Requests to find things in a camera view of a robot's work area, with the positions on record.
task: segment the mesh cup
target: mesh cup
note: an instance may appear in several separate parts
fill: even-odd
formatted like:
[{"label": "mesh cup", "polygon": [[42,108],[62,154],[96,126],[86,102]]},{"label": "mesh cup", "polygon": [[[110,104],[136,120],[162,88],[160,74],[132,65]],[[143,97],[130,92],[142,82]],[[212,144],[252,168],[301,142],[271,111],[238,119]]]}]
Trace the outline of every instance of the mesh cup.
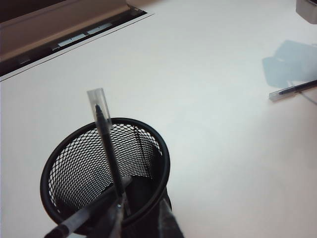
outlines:
[{"label": "mesh cup", "polygon": [[[121,176],[133,178],[126,190],[132,213],[122,222],[127,227],[147,215],[166,191],[169,154],[161,136],[147,124],[126,118],[113,118],[112,124],[110,135]],[[41,200],[59,224],[111,185],[106,154],[93,122],[69,135],[52,152],[42,172]],[[75,232],[87,235],[100,215]]]}]

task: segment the gray object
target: gray object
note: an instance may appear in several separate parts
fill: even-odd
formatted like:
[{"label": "gray object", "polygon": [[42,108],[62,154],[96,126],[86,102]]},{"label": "gray object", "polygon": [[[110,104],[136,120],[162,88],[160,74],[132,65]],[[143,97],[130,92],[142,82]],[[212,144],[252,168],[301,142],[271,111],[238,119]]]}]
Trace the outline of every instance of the gray object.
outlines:
[{"label": "gray object", "polygon": [[296,12],[311,24],[317,24],[317,0],[296,0]]}]

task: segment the desk surface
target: desk surface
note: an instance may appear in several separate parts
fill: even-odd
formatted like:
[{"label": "desk surface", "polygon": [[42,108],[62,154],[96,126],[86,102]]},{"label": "desk surface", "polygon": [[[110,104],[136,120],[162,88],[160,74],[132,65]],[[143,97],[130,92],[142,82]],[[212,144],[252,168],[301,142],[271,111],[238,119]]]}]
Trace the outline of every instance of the desk surface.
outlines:
[{"label": "desk surface", "polygon": [[112,117],[165,139],[186,237],[316,237],[317,90],[268,94],[316,79],[317,26],[289,0],[144,2],[132,1],[153,16],[1,83],[2,237],[54,226],[42,168],[93,120],[86,91],[98,87]]}]

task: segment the metal mesh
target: metal mesh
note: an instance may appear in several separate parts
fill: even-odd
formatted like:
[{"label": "metal mesh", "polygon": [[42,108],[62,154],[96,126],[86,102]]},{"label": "metal mesh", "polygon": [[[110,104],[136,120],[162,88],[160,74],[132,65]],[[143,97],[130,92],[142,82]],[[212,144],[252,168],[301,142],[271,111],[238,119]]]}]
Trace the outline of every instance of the metal mesh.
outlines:
[{"label": "metal mesh", "polygon": [[[162,155],[158,142],[144,129],[114,124],[111,138],[122,176],[154,179],[152,163]],[[97,129],[81,134],[58,155],[49,176],[49,195],[57,211],[77,211],[98,197],[112,183]]]}]

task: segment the pen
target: pen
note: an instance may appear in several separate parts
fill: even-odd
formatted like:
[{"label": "pen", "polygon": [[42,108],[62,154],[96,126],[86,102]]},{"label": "pen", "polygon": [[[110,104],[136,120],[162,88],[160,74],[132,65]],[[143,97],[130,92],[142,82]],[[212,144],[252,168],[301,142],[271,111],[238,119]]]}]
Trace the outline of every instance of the pen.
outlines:
[{"label": "pen", "polygon": [[121,197],[125,191],[122,185],[118,162],[114,154],[114,148],[113,148],[111,137],[110,137],[109,126],[107,125],[107,121],[103,115],[103,112],[100,106],[96,104],[95,108],[96,108],[97,123],[101,131],[100,136],[102,138],[105,152],[108,158],[108,164],[110,167],[114,188],[115,188],[117,196]]},{"label": "pen", "polygon": [[296,93],[300,93],[304,90],[314,88],[316,86],[317,86],[317,80],[313,80],[313,81],[308,82],[308,83],[303,83],[303,84],[300,84],[297,86],[292,86],[292,87],[278,90],[276,92],[272,92],[268,96],[272,101],[277,101],[279,99],[294,96]]},{"label": "pen", "polygon": [[[123,186],[127,187],[132,181],[131,176],[125,176],[122,178]],[[71,215],[65,221],[56,226],[51,230],[44,238],[66,238],[71,233],[73,233],[77,228],[84,224],[89,218],[91,218],[94,213],[99,209],[103,204],[110,203],[115,200],[113,196],[114,187],[110,187],[104,191],[100,196],[95,200],[90,202],[88,205],[84,206],[76,213]]]}]

